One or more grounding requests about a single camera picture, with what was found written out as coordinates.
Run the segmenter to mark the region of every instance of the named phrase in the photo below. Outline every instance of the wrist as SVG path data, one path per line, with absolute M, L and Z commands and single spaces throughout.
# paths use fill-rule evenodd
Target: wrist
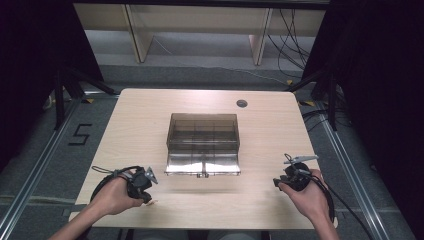
M 92 223 L 95 223 L 97 220 L 107 215 L 104 213 L 104 211 L 93 204 L 88 204 L 87 207 L 81 211 L 81 213 L 83 213 L 84 217 L 89 219 L 89 221 Z
M 309 219 L 314 225 L 314 228 L 319 236 L 319 239 L 325 240 L 338 240 L 336 228 L 330 220 L 328 215 L 321 215 L 320 217 Z

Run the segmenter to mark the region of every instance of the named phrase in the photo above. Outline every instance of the black curtain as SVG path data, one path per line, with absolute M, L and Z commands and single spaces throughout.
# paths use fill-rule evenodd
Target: black curtain
M 1 171 L 19 154 L 61 67 L 103 77 L 67 0 L 0 1 L 0 64 Z
M 373 164 L 423 239 L 424 2 L 362 3 L 357 39 L 346 46 L 349 55 L 336 67 L 336 80 Z M 323 67 L 351 16 L 350 9 L 326 13 L 304 77 Z

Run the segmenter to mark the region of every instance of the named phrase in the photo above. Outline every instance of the aluminum rail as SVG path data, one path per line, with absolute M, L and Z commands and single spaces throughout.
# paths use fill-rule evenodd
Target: aluminum rail
M 319 110 L 324 110 L 325 107 L 321 102 L 317 102 L 317 108 Z M 358 200 L 359 206 L 361 207 L 365 218 L 367 219 L 368 225 L 370 226 L 371 232 L 374 236 L 374 239 L 390 239 L 387 233 L 386 228 L 383 225 L 380 215 L 371 198 L 369 197 L 367 191 L 365 190 L 362 182 L 355 170 L 355 167 L 352 164 L 352 161 L 347 154 L 342 141 L 339 138 L 339 135 L 336 131 L 333 131 L 332 127 L 325 121 L 326 118 L 324 115 L 320 115 L 321 120 L 324 124 L 324 129 L 330 139 L 331 144 L 333 145 L 334 150 L 336 151 L 337 157 L 342 165 L 342 168 L 345 172 L 345 175 L 352 187 L 353 193 Z
M 81 99 L 79 98 L 72 100 L 66 112 L 67 117 L 63 121 L 62 125 L 53 132 L 49 142 L 35 163 L 31 173 L 28 175 L 28 178 L 26 179 L 23 187 L 15 196 L 13 202 L 9 206 L 9 209 L 3 216 L 0 222 L 0 239 L 7 240 L 12 233 L 16 223 L 18 222 L 22 212 L 25 209 L 25 206 L 29 201 L 29 198 L 31 197 L 41 177 L 43 176 L 43 173 L 47 168 L 50 159 L 53 157 L 53 154 L 55 153 L 57 146 L 63 137 L 63 133 L 69 125 L 72 115 L 75 113 L 80 103 Z

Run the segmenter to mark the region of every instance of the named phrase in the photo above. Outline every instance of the wooden table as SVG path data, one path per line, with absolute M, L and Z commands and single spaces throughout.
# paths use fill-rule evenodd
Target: wooden table
M 245 108 L 238 100 L 247 101 Z M 167 176 L 171 113 L 235 113 L 240 176 Z M 151 166 L 159 181 L 151 206 L 107 216 L 94 226 L 158 229 L 312 229 L 272 179 L 284 174 L 284 153 L 313 155 L 292 93 L 125 89 L 92 165 L 106 169 Z M 318 168 L 316 160 L 306 162 Z M 89 170 L 76 204 L 87 204 L 105 174 Z

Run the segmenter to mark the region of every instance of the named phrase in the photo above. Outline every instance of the round hole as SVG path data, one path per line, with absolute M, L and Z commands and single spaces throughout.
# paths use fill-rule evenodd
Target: round hole
M 246 100 L 243 100 L 243 99 L 238 100 L 238 101 L 237 101 L 237 106 L 239 106 L 239 107 L 241 107 L 241 108 L 247 107 L 247 102 L 246 102 Z

